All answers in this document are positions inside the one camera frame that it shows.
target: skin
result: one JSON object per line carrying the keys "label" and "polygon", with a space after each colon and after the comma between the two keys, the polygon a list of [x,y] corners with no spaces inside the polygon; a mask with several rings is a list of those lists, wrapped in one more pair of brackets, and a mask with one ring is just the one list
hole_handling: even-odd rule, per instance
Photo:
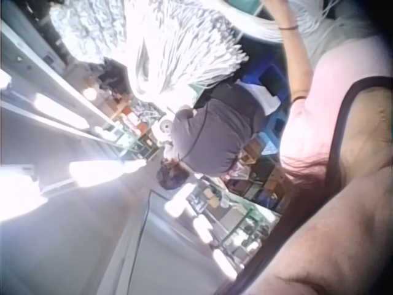
{"label": "skin", "polygon": [[[294,26],[286,1],[263,3],[280,27]],[[282,36],[291,93],[306,95],[312,74],[300,36]],[[296,67],[305,76],[296,77]],[[363,294],[374,282],[393,248],[391,104],[388,90],[359,94],[341,148],[345,188],[296,231],[247,294]],[[365,110],[374,115],[359,120]]]}

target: black strap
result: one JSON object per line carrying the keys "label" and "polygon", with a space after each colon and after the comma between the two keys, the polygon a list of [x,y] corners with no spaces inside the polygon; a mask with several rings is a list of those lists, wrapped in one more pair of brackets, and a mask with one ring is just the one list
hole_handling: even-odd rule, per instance
{"label": "black strap", "polygon": [[339,167],[340,165],[341,144],[343,142],[345,126],[348,120],[348,114],[351,110],[351,106],[360,92],[373,87],[381,87],[392,90],[393,78],[377,76],[361,79],[351,86],[351,88],[348,90],[344,97],[344,100],[340,107],[340,111],[338,113],[336,127],[334,129],[332,146],[329,153],[329,162],[326,171],[327,187],[331,187],[329,180],[337,177],[338,171],[336,170],[337,167]]}
{"label": "black strap", "polygon": [[293,100],[292,100],[292,102],[290,103],[290,106],[292,106],[292,105],[294,105],[294,103],[296,102],[296,101],[298,101],[298,100],[305,100],[307,97],[305,97],[305,96],[298,96],[298,97],[296,97],[296,98],[294,98]]}
{"label": "black strap", "polygon": [[204,125],[205,125],[205,123],[206,123],[206,119],[208,118],[208,111],[209,111],[209,110],[208,110],[208,105],[209,105],[209,103],[206,103],[206,112],[205,112],[205,114],[204,114],[202,126],[201,126],[201,128],[200,128],[200,130],[199,130],[199,132],[198,132],[198,134],[197,134],[197,136],[196,136],[196,138],[195,138],[195,141],[194,141],[193,144],[191,145],[189,151],[188,151],[181,159],[179,159],[179,162],[183,161],[186,157],[188,157],[188,156],[190,155],[190,153],[192,152],[192,150],[194,149],[195,145],[197,144],[198,139],[199,139],[199,137],[201,136],[201,133],[202,133],[203,128],[204,128]]}

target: man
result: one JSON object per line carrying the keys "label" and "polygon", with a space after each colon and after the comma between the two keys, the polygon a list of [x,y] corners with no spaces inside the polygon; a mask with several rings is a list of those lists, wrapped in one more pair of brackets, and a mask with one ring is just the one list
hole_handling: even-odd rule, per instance
{"label": "man", "polygon": [[172,147],[166,151],[171,156],[157,173],[162,187],[176,189],[190,173],[223,176],[235,166],[242,148],[280,104],[277,98],[266,96],[263,100],[270,103],[259,103],[246,87],[240,82],[219,84],[205,107],[183,107],[177,112],[171,129]]}

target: bracelet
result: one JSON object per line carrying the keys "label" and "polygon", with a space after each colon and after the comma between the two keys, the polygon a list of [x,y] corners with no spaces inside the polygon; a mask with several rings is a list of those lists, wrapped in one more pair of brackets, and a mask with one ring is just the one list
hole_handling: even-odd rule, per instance
{"label": "bracelet", "polygon": [[280,31],[294,31],[299,28],[299,25],[290,26],[289,28],[278,28]]}

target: fluorescent light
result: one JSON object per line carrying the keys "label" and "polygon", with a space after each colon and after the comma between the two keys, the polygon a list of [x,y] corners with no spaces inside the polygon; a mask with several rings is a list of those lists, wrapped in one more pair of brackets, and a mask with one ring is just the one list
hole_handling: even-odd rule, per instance
{"label": "fluorescent light", "polygon": [[173,218],[178,218],[189,204],[186,199],[194,190],[196,184],[187,183],[165,204],[165,211]]}
{"label": "fluorescent light", "polygon": [[111,160],[81,161],[70,163],[69,172],[80,186],[90,187],[135,172],[145,164],[145,160],[127,161],[124,165]]}
{"label": "fluorescent light", "polygon": [[259,247],[259,243],[258,242],[252,242],[248,247],[247,247],[247,251],[250,252],[252,250],[256,250]]}
{"label": "fluorescent light", "polygon": [[206,218],[205,215],[202,215],[202,214],[199,215],[199,216],[198,216],[198,219],[201,220],[201,222],[203,223],[203,225],[205,226],[205,228],[207,228],[207,229],[209,229],[209,230],[212,230],[212,229],[213,229],[212,224],[208,221],[208,219]]}
{"label": "fluorescent light", "polygon": [[173,218],[178,218],[187,206],[186,200],[170,200],[165,203],[165,211]]}
{"label": "fluorescent light", "polygon": [[185,200],[194,190],[196,184],[186,183],[177,193],[174,195],[173,200]]}
{"label": "fluorescent light", "polygon": [[147,161],[145,159],[138,159],[134,161],[124,162],[124,173],[133,173],[138,171],[140,168],[145,167]]}
{"label": "fluorescent light", "polygon": [[31,212],[46,202],[30,176],[0,173],[0,222]]}
{"label": "fluorescent light", "polygon": [[87,88],[83,91],[83,95],[87,100],[93,101],[97,98],[97,90],[94,88]]}
{"label": "fluorescent light", "polygon": [[64,123],[67,123],[75,128],[86,129],[89,128],[87,121],[81,116],[71,112],[64,106],[54,102],[50,98],[40,93],[36,94],[34,106],[44,114],[56,118]]}
{"label": "fluorescent light", "polygon": [[196,217],[197,213],[195,212],[195,210],[192,208],[191,204],[187,202],[186,206],[185,206],[185,210],[187,212],[187,214],[191,217]]}
{"label": "fluorescent light", "polygon": [[105,140],[109,140],[109,141],[116,141],[117,140],[116,134],[109,132],[107,130],[104,130],[99,126],[94,127],[94,131],[97,132],[99,135],[101,135],[102,138],[104,138]]}
{"label": "fluorescent light", "polygon": [[266,209],[262,206],[256,206],[258,211],[261,212],[261,214],[270,222],[275,222],[277,219],[276,215],[274,215],[269,209]]}
{"label": "fluorescent light", "polygon": [[197,234],[201,238],[203,243],[211,243],[213,241],[213,236],[210,234],[209,230],[206,228],[202,219],[195,218],[192,222],[194,229],[196,230]]}
{"label": "fluorescent light", "polygon": [[223,273],[230,278],[231,280],[234,280],[237,276],[238,273],[236,270],[233,268],[233,266],[230,264],[228,259],[225,257],[223,252],[219,249],[214,250],[213,252],[213,258],[223,271]]}
{"label": "fluorescent light", "polygon": [[238,235],[235,236],[232,241],[235,246],[240,246],[242,244],[242,242],[245,241],[247,238],[248,238],[248,235],[245,232],[243,232],[242,230],[240,230],[238,232]]}
{"label": "fluorescent light", "polygon": [[0,89],[7,88],[8,84],[11,82],[11,76],[0,69]]}

